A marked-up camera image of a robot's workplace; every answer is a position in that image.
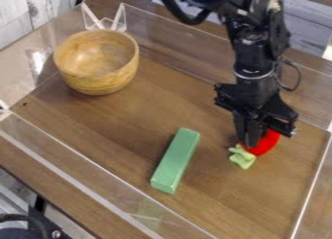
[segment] wooden table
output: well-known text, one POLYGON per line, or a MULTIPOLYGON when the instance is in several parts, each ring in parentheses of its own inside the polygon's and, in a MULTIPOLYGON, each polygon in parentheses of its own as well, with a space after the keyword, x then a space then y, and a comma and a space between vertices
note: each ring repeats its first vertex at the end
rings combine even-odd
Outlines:
MULTIPOLYGON (((104 17, 121 1, 90 0, 89 6, 98 17, 104 17)), ((161 7, 148 9, 165 14, 161 7)), ((74 27, 81 20, 78 16, 78 10, 74 10, 52 22, 62 29, 74 27)), ((156 27, 158 30, 162 25, 156 22, 156 27)), ((208 23, 201 28, 218 32, 208 23)), ((53 75, 12 110, 214 237, 288 237, 329 133, 298 122, 298 135, 292 140, 282 138, 250 171, 240 170, 228 161, 226 149, 236 142, 232 117, 213 105, 210 85, 212 81, 230 78, 226 73, 232 62, 229 47, 224 47, 221 62, 225 66, 217 72, 212 70, 210 75, 194 74, 201 80, 161 64, 170 58, 148 53, 144 46, 141 50, 137 76, 122 91, 86 97, 53 75), (178 127, 200 131, 202 139, 176 195, 168 195, 149 187, 149 178, 178 127)), ((193 58, 185 55, 181 60, 189 65, 193 58)), ((310 60, 312 64, 318 64, 318 59, 310 60)), ((53 152, 50 146, 44 152, 45 158, 61 159, 61 169, 70 172, 80 167, 61 153, 53 152)), ((0 162, 97 237, 146 238, 141 230, 1 138, 0 162)), ((102 193, 102 183, 94 183, 88 172, 76 179, 88 182, 102 193)))

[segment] yellow-green object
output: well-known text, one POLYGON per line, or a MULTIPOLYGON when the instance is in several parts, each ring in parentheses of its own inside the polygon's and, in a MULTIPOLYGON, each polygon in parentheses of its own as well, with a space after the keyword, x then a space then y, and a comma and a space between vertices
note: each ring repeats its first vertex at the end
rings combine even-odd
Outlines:
POLYGON ((233 155, 229 157, 229 160, 244 170, 248 170, 256 161, 256 156, 248 153, 238 144, 236 145, 236 148, 230 148, 228 150, 233 153, 233 155))
POLYGON ((173 194, 192 154, 200 142, 200 133, 180 128, 150 179, 150 186, 173 194))

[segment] screw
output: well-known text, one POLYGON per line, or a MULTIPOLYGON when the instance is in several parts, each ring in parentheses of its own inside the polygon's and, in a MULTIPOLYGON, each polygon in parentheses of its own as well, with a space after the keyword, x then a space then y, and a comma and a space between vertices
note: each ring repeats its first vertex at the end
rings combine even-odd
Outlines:
POLYGON ((52 238, 54 238, 54 239, 61 238, 61 232, 60 232, 58 230, 54 230, 54 231, 52 232, 52 238))

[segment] bowl rim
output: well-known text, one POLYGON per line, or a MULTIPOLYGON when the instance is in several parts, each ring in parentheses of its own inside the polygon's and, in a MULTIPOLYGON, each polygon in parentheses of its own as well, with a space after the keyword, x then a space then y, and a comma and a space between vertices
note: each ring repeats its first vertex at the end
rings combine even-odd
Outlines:
MULTIPOLYGON (((86 31, 81 31, 81 32, 77 32, 77 33, 70 34, 69 37, 62 41, 62 43, 61 43, 61 44, 57 46, 57 48, 56 48, 56 51, 54 51, 54 54, 53 54, 53 61, 54 61, 54 64, 56 64, 58 70, 61 71, 61 74, 66 74, 66 75, 70 75, 70 76, 73 76, 73 77, 78 77, 78 75, 77 75, 76 73, 73 73, 72 71, 65 70, 64 67, 61 67, 61 66, 58 65, 58 60, 57 60, 57 58, 58 58, 58 51, 60 51, 60 49, 61 49, 64 43, 65 43, 69 39, 72 39, 72 37, 74 37, 74 36, 78 36, 78 35, 85 34, 85 33, 98 32, 98 31, 108 32, 108 33, 117 33, 120 36, 125 37, 125 39, 128 39, 128 40, 130 41, 132 45, 133 45, 133 54, 132 54, 130 59, 129 59, 128 62, 126 62, 118 69, 116 69, 113 72, 120 71, 121 69, 124 69, 124 68, 126 67, 126 65, 133 61, 134 57, 136 57, 137 54, 138 54, 138 44, 137 44, 136 40, 133 39, 133 37, 132 37, 129 34, 126 34, 125 32, 118 32, 118 31, 106 30, 106 29, 86 30, 86 31)), ((81 78, 81 79, 84 79, 84 78, 90 78, 90 76, 81 76, 80 78, 81 78)))

